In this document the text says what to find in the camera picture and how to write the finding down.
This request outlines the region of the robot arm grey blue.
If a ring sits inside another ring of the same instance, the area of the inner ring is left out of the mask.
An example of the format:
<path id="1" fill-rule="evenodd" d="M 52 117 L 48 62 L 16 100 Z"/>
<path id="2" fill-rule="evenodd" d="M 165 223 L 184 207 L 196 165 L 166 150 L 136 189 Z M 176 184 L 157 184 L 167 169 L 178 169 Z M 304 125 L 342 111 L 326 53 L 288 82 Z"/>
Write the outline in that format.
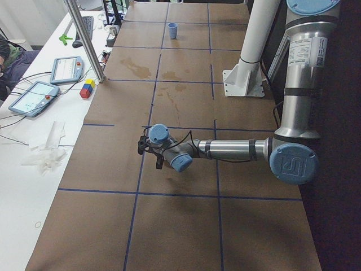
<path id="1" fill-rule="evenodd" d="M 261 55 L 270 34 L 278 1 L 255 1 L 239 62 L 223 71 L 226 97 L 264 97 L 263 82 L 271 82 L 279 65 L 287 61 L 283 114 L 272 136 L 266 139 L 194 139 L 188 133 L 181 141 L 171 136 L 164 124 L 145 128 L 138 152 L 153 153 L 156 167 L 169 163 L 177 172 L 195 158 L 228 163 L 265 160 L 279 180 L 302 185 L 312 181 L 319 168 L 313 145 L 320 135 L 314 128 L 316 108 L 322 92 L 322 75 L 328 37 L 336 28 L 340 1 L 288 1 L 285 32 L 268 71 L 262 70 Z"/>

